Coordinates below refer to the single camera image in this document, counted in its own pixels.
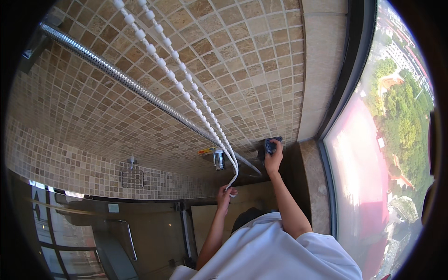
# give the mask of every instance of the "white t-shirt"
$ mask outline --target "white t-shirt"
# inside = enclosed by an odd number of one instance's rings
[[[361,270],[331,235],[283,230],[280,213],[260,216],[235,231],[199,270],[178,266],[170,280],[362,279]]]

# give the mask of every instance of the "hand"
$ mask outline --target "hand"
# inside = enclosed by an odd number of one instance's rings
[[[218,195],[216,196],[216,200],[218,201],[218,209],[216,210],[217,213],[222,213],[224,215],[227,215],[227,209],[228,205],[230,203],[230,195],[237,195],[238,191],[234,190],[233,187],[230,187],[225,190],[227,185],[224,185],[220,187],[218,190]]]
[[[277,149],[273,155],[266,153],[264,157],[264,167],[269,176],[278,173],[281,160],[283,159],[283,145],[280,141],[272,139],[269,142],[277,144]]]

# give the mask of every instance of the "window frame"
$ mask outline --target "window frame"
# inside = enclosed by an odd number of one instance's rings
[[[333,173],[323,140],[342,113],[359,83],[375,34],[377,6],[376,0],[349,2],[344,60],[338,82],[333,91],[333,98],[315,136],[328,188],[330,232],[336,240],[338,238],[336,193]]]
[[[47,185],[45,185],[45,203],[48,204],[48,205],[50,204],[50,195],[51,195],[51,193],[52,192],[50,191],[49,187]],[[76,251],[93,251],[94,254],[95,254],[96,261],[98,262],[98,264],[103,269],[104,279],[107,279],[108,278],[107,273],[106,273],[106,271],[105,271],[105,269],[103,267],[103,264],[101,263],[101,261],[99,259],[98,251],[97,251],[96,247],[71,247],[71,246],[57,245],[55,234],[53,232],[53,223],[52,223],[51,209],[49,207],[45,207],[45,208],[46,208],[46,212],[47,212],[48,228],[49,228],[49,233],[50,233],[50,238],[52,240],[52,244],[47,243],[47,242],[43,242],[43,241],[40,241],[40,240],[39,240],[39,243],[40,243],[41,247],[53,249],[55,251],[56,258],[58,260],[59,266],[62,269],[62,274],[61,275],[59,273],[54,273],[54,272],[51,272],[51,271],[50,271],[50,275],[52,275],[53,277],[66,278],[67,280],[71,280],[73,278],[73,274],[69,274],[67,272],[67,269],[66,269],[66,267],[64,265],[64,261],[63,261],[61,255],[60,255],[60,251],[73,251],[73,252],[76,252]]]

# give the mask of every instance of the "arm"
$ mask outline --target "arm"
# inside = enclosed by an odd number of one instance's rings
[[[223,231],[224,231],[224,218],[227,215],[228,205],[230,203],[230,194],[238,194],[237,190],[233,190],[230,187],[225,190],[224,185],[220,187],[218,191],[217,201],[218,208],[216,209],[215,217],[211,223],[210,231],[202,246],[201,252],[198,256],[198,262],[196,263],[196,270],[201,269],[221,248],[223,244]]]
[[[296,239],[304,233],[313,232],[313,229],[279,174],[280,163],[283,159],[283,146],[275,139],[271,142],[277,144],[277,150],[272,156],[266,154],[264,166],[274,186],[284,231]]]

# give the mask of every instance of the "person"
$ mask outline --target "person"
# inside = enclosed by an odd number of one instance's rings
[[[222,244],[224,218],[235,188],[222,186],[218,207],[198,256],[196,270],[178,266],[171,280],[185,279],[362,279],[361,270],[333,236],[314,233],[279,174],[282,144],[266,154],[280,212],[267,213],[234,231]]]

